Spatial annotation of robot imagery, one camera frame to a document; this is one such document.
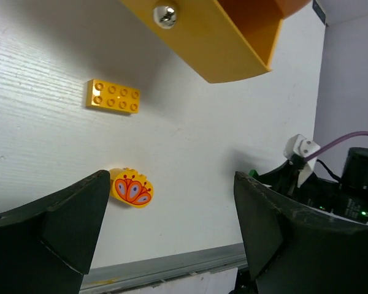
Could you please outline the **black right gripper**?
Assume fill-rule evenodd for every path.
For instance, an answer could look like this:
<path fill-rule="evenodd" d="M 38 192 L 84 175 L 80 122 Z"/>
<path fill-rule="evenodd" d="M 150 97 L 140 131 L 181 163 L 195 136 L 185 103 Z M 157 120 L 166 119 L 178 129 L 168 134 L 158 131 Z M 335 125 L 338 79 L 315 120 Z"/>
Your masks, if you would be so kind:
<path fill-rule="evenodd" d="M 351 221 L 368 224 L 368 190 L 350 187 L 311 174 L 298 186 L 300 170 L 286 161 L 278 168 L 258 175 L 257 180 L 296 202 Z"/>

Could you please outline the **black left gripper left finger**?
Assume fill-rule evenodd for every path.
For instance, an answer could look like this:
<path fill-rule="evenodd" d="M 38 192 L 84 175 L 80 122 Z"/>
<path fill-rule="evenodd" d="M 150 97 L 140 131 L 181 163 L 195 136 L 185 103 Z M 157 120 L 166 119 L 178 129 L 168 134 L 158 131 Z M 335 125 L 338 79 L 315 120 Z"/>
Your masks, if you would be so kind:
<path fill-rule="evenodd" d="M 110 193 L 96 173 L 0 213 L 0 293 L 78 293 L 91 268 Z"/>

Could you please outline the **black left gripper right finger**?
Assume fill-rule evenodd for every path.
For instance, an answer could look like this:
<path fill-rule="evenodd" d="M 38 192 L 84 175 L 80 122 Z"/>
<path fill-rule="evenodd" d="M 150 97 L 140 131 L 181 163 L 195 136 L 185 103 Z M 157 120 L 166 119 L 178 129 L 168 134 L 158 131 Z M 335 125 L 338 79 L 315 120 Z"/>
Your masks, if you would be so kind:
<path fill-rule="evenodd" d="M 328 216 L 243 172 L 234 200 L 259 293 L 368 293 L 368 226 Z"/>

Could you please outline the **green lego brick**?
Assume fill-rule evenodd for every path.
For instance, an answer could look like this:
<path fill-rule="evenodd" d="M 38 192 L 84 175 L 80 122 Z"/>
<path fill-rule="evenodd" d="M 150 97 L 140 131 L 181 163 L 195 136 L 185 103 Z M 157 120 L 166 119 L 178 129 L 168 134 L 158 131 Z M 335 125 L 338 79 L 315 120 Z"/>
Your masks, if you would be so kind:
<path fill-rule="evenodd" d="M 252 178 L 258 178 L 259 177 L 259 174 L 256 170 L 250 170 L 248 175 L 251 176 Z"/>

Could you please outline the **yellow drawer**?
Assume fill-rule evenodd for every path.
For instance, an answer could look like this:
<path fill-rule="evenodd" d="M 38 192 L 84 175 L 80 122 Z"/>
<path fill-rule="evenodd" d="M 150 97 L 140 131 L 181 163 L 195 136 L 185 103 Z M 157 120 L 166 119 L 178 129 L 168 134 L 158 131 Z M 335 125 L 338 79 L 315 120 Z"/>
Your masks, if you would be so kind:
<path fill-rule="evenodd" d="M 122 3 L 203 79 L 226 83 L 270 72 L 283 21 L 308 1 Z"/>

